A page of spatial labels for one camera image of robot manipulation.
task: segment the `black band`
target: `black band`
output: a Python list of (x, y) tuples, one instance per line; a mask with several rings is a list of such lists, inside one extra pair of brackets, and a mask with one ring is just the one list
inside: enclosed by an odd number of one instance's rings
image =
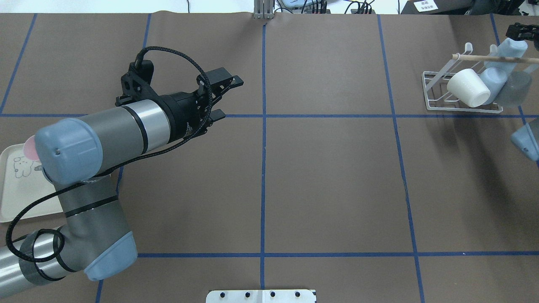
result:
[[(54, 235), (54, 238), (52, 239), (52, 251), (53, 252), (57, 252), (58, 251), (58, 237), (56, 235)], [(57, 255), (56, 256), (56, 261), (58, 262), (58, 264), (60, 264), (60, 266), (69, 271), (69, 272), (77, 272), (76, 270), (72, 269), (71, 267), (67, 266), (67, 264), (65, 264), (64, 260), (62, 259), (62, 257), (60, 255)]]
[(65, 216), (66, 216), (66, 218), (69, 218), (71, 216), (80, 214), (81, 212), (84, 212), (84, 211), (87, 211), (87, 210), (90, 210), (90, 209), (93, 209), (93, 208), (98, 208), (100, 206), (103, 206), (105, 204), (108, 204), (110, 202), (114, 202), (114, 201), (117, 201), (117, 200), (118, 200), (118, 196), (108, 197), (106, 199), (103, 199), (103, 200), (100, 200), (100, 201), (97, 201), (97, 202), (94, 202), (94, 203), (90, 203), (88, 205), (84, 205), (84, 206), (76, 208), (74, 210), (70, 210), (70, 211), (65, 213)]
[(182, 120), (182, 111), (176, 101), (174, 101), (174, 98), (172, 98), (171, 96), (161, 95), (159, 97), (159, 102), (155, 102), (161, 107), (161, 109), (165, 112), (167, 118), (169, 119), (170, 138), (168, 143), (171, 143), (181, 138), (181, 131), (178, 129), (178, 125), (180, 125), (179, 123)]
[[(24, 254), (28, 254), (29, 256), (33, 257), (33, 247), (36, 243), (36, 239), (44, 234), (47, 233), (47, 230), (40, 229), (38, 231), (34, 231), (27, 235), (27, 237), (24, 239), (24, 242), (20, 246), (20, 251), (22, 251)], [(50, 282), (62, 280), (64, 277), (61, 278), (51, 278), (45, 274), (35, 262), (28, 262), (23, 259), (19, 259), (19, 267), (20, 271), (23, 274), (23, 276), (32, 284), (34, 285), (47, 285)]]
[(139, 115), (132, 108), (126, 105), (122, 105), (122, 107), (125, 108), (131, 114), (131, 116), (133, 116), (133, 119), (135, 119), (136, 123), (139, 125), (139, 129), (142, 134), (142, 154), (145, 154), (148, 151), (148, 133), (146, 133), (144, 124), (142, 123), (142, 120), (140, 120)]

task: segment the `wooden rod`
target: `wooden rod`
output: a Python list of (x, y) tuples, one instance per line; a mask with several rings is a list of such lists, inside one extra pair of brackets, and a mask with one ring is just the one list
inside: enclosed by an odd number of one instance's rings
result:
[(453, 60), (539, 64), (539, 59), (537, 58), (475, 56), (471, 54), (454, 54)]

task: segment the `blue tape line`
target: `blue tape line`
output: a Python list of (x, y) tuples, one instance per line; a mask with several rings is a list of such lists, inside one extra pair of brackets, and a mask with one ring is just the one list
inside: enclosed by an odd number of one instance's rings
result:
[(148, 19), (146, 20), (146, 32), (144, 32), (144, 42), (142, 43), (142, 48), (146, 47), (146, 42), (148, 41), (148, 32), (150, 32), (150, 22), (151, 14), (148, 14)]
[(103, 280), (99, 280), (98, 291), (95, 294), (95, 303), (99, 303), (99, 301), (101, 301), (101, 290), (102, 289), (103, 289)]
[(223, 252), (223, 253), (139, 253), (139, 258), (390, 258), (390, 257), (473, 257), (539, 256), (539, 251), (434, 251), (434, 252)]
[(139, 258), (260, 258), (253, 252), (216, 252), (216, 253), (139, 253)]
[(266, 252), (266, 24), (262, 26), (262, 174), (260, 195), (260, 289), (265, 287)]
[(420, 257), (465, 257), (465, 256), (539, 256), (539, 251), (449, 251), (420, 252)]
[(116, 182), (116, 195), (120, 195), (120, 182), (122, 181), (123, 177), (123, 166), (120, 167), (120, 171), (118, 172), (118, 181)]
[[(503, 114), (395, 114), (397, 118), (521, 118), (522, 115)], [(263, 118), (260, 114), (227, 114), (227, 118)], [(266, 114), (266, 118), (393, 118), (392, 114)], [(539, 118), (539, 115), (524, 115)]]
[(30, 39), (30, 34), (32, 33), (33, 26), (36, 23), (36, 18), (37, 18), (37, 14), (35, 13), (32, 18), (32, 22), (30, 23), (30, 28), (28, 28), (28, 33), (26, 33), (26, 38), (24, 39), (23, 47), (20, 49), (19, 57), (17, 58), (15, 67), (13, 68), (13, 72), (11, 73), (11, 78), (9, 79), (8, 87), (5, 90), (4, 99), (2, 100), (2, 104), (0, 105), (0, 114), (4, 111), (5, 104), (8, 101), (8, 96), (11, 90), (11, 85), (13, 85), (13, 81), (15, 80), (15, 76), (17, 75), (17, 70), (19, 69), (19, 64), (20, 64), (21, 59), (23, 58), (24, 50), (26, 49), (26, 45), (28, 44), (28, 40)]
[(492, 29), (494, 30), (494, 37), (496, 38), (496, 45), (500, 45), (500, 37), (498, 37), (498, 29), (496, 28), (496, 21), (494, 21), (493, 13), (490, 13), (490, 22), (492, 23)]
[(268, 118), (391, 118), (390, 114), (269, 114)]
[(227, 118), (262, 118), (259, 114), (226, 114)]
[[(396, 114), (397, 118), (521, 118), (522, 115), (468, 115), (468, 114), (436, 114), (436, 115), (407, 115)], [(537, 118), (539, 115), (528, 115), (527, 118)]]
[(391, 105), (391, 114), (393, 116), (393, 128), (395, 130), (395, 140), (397, 142), (397, 152), (399, 155), (399, 164), (400, 164), (400, 174), (403, 179), (404, 184), (404, 192), (406, 195), (406, 207), (408, 210), (408, 223), (410, 226), (410, 236), (412, 239), (412, 249), (414, 253), (414, 261), (416, 263), (416, 275), (417, 275), (417, 284), (419, 288), (419, 298), (421, 299), (421, 303), (425, 303), (425, 295), (423, 292), (423, 281), (421, 279), (421, 269), (419, 268), (419, 258), (417, 256), (417, 245), (416, 245), (416, 233), (414, 232), (413, 228), (413, 218), (412, 218), (412, 208), (410, 206), (410, 196), (408, 194), (408, 184), (406, 182), (406, 172), (404, 170), (404, 161), (402, 156), (402, 150), (400, 148), (400, 138), (399, 138), (399, 131), (398, 131), (398, 125), (397, 125), (397, 116), (395, 114), (395, 104), (393, 103), (393, 92), (391, 90), (391, 81), (389, 78), (389, 67), (388, 67), (388, 58), (385, 53), (385, 44), (384, 44), (384, 33), (382, 31), (382, 19), (380, 18), (380, 15), (376, 15), (378, 17), (378, 30), (380, 32), (380, 43), (382, 46), (382, 57), (384, 59), (384, 69), (385, 69), (385, 80), (387, 82), (388, 86), (388, 94), (389, 94), (389, 104)]
[(267, 252), (266, 258), (413, 257), (413, 252)]
[(526, 125), (526, 115), (524, 115), (524, 111), (522, 110), (522, 106), (519, 105), (519, 113), (520, 113), (520, 118), (522, 119), (522, 124)]

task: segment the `cartoon drawing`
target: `cartoon drawing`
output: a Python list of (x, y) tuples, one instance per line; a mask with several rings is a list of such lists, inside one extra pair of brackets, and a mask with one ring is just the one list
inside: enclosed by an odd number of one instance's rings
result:
[(32, 173), (33, 161), (28, 160), (26, 157), (17, 157), (13, 159), (15, 168), (15, 178), (22, 178), (30, 176)]

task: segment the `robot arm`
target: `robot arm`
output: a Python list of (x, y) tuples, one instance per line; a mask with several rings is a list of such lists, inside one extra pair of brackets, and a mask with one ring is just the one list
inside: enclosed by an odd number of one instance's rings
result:
[[(191, 93), (157, 95), (150, 86), (154, 66), (143, 60), (149, 50), (189, 60), (201, 72), (198, 88)], [(204, 72), (180, 52), (146, 47), (129, 65), (121, 83), (123, 95), (116, 98), (115, 108), (63, 119), (37, 131), (36, 152), (45, 176), (58, 190), (55, 194), (59, 194), (67, 224), (11, 241), (13, 227), (25, 211), (13, 220), (6, 234), (6, 243), (12, 247), (0, 248), (0, 298), (80, 270), (90, 280), (101, 280), (129, 267), (137, 258), (136, 246), (109, 174), (205, 134), (225, 117), (220, 109), (211, 111), (212, 106), (243, 81), (222, 67)], [(180, 139), (172, 147), (148, 153)]]

